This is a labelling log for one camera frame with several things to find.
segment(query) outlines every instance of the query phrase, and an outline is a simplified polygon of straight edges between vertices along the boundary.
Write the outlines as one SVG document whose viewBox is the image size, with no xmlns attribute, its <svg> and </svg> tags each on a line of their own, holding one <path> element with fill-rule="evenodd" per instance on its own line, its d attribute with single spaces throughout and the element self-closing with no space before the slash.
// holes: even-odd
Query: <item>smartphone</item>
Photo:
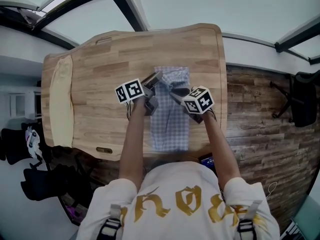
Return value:
<svg viewBox="0 0 320 240">
<path fill-rule="evenodd" d="M 202 164 L 205 167 L 208 167 L 217 176 L 215 162 L 214 162 L 214 158 L 212 157 L 212 153 L 200 156 L 198 159 L 199 159 L 200 164 Z"/>
</svg>

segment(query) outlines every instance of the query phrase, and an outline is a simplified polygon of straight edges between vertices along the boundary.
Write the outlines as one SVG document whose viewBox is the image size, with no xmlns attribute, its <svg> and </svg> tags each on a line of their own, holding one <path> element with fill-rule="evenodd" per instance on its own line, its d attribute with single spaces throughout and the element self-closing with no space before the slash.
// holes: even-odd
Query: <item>white t-shirt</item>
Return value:
<svg viewBox="0 0 320 240">
<path fill-rule="evenodd" d="M 116 179 L 95 190 L 77 240 L 96 240 L 110 216 L 121 206 L 123 240 L 233 240 L 246 209 L 262 200 L 253 219 L 257 239 L 280 238 L 261 183 L 229 180 L 223 192 L 216 175 L 196 162 L 175 162 L 150 171 L 139 193 L 133 182 Z"/>
</svg>

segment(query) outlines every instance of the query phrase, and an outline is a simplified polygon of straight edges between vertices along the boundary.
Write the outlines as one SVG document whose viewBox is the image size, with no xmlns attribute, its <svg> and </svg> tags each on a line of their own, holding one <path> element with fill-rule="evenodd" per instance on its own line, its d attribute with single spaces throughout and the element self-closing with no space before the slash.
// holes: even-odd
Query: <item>blue gingham towel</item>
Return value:
<svg viewBox="0 0 320 240">
<path fill-rule="evenodd" d="M 158 152 L 187 151 L 189 145 L 189 117 L 170 96 L 170 90 L 189 84 L 188 67 L 157 66 L 163 77 L 155 86 L 159 106 L 151 116 L 152 148 Z"/>
</svg>

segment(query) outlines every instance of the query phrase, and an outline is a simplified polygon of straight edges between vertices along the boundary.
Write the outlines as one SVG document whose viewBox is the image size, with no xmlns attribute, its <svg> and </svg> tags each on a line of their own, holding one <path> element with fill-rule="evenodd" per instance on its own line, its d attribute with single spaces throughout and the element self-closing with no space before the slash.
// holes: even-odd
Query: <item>person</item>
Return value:
<svg viewBox="0 0 320 240">
<path fill-rule="evenodd" d="M 249 185 L 241 178 L 234 154 L 212 112 L 202 117 L 217 177 L 204 165 L 184 161 L 160 165 L 143 180 L 144 104 L 144 98 L 134 103 L 119 179 L 95 190 L 77 240 L 97 239 L 110 217 L 111 205 L 121 207 L 123 240 L 232 240 L 240 219 L 256 200 L 262 201 L 252 220 L 257 239 L 280 238 L 261 183 Z"/>
</svg>

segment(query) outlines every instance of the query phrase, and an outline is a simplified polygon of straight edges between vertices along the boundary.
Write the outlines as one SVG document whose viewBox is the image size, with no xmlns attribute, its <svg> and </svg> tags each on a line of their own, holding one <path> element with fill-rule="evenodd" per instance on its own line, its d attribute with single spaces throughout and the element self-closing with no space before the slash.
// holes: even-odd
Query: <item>gold lettering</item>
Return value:
<svg viewBox="0 0 320 240">
<path fill-rule="evenodd" d="M 138 221 L 140 219 L 140 217 L 142 216 L 142 214 L 144 213 L 143 211 L 146 210 L 144 208 L 145 201 L 153 201 L 155 204 L 155 213 L 162 218 L 164 216 L 166 216 L 168 212 L 170 212 L 171 209 L 163 208 L 161 198 L 156 194 L 152 194 L 157 189 L 158 189 L 158 187 L 155 190 L 153 190 L 147 194 L 138 195 L 136 197 L 136 203 L 135 203 L 135 209 L 134 209 L 134 213 L 135 213 L 134 222 Z"/>
<path fill-rule="evenodd" d="M 248 210 L 245 209 L 242 205 L 236 205 L 234 207 L 234 211 L 235 211 L 236 214 L 246 214 Z M 254 224 L 259 225 L 260 227 L 262 227 L 263 230 L 268 231 L 267 222 L 260 215 L 258 215 L 258 214 L 254 215 L 252 221 L 253 221 Z"/>
<path fill-rule="evenodd" d="M 213 197 L 211 197 L 211 204 L 213 205 L 209 210 L 208 210 L 208 213 L 209 213 L 209 217 L 211 219 L 211 221 L 213 223 L 217 223 L 217 222 L 220 222 L 224 219 L 225 216 L 229 215 L 229 214 L 233 214 L 233 224 L 232 224 L 232 227 L 236 226 L 238 221 L 239 221 L 239 218 L 236 214 L 235 211 L 232 211 L 231 207 L 228 206 L 228 205 L 225 205 L 225 203 L 223 202 L 222 199 L 220 199 L 220 195 L 219 194 L 216 194 L 214 195 Z M 223 215 L 220 216 L 218 214 L 218 207 L 219 205 L 223 203 L 225 205 L 225 208 L 224 208 L 224 212 L 223 212 Z"/>
<path fill-rule="evenodd" d="M 121 218 L 121 216 L 122 216 L 122 218 L 121 218 L 121 225 L 122 225 L 122 227 L 125 226 L 125 217 L 126 217 L 126 215 L 127 215 L 127 212 L 128 212 L 128 208 L 125 207 L 125 206 L 122 207 L 121 210 L 120 210 L 120 218 Z"/>
<path fill-rule="evenodd" d="M 186 195 L 186 203 L 182 197 L 182 193 L 186 191 L 189 192 Z M 195 198 L 195 208 L 191 209 L 190 208 L 190 204 L 193 201 L 193 198 Z M 183 211 L 186 215 L 190 216 L 193 213 L 196 212 L 196 210 L 199 209 L 200 205 L 201 205 L 201 188 L 199 186 L 194 186 L 193 188 L 190 187 L 186 187 L 181 191 L 177 191 L 175 192 L 175 202 L 176 202 L 176 206 Z"/>
</svg>

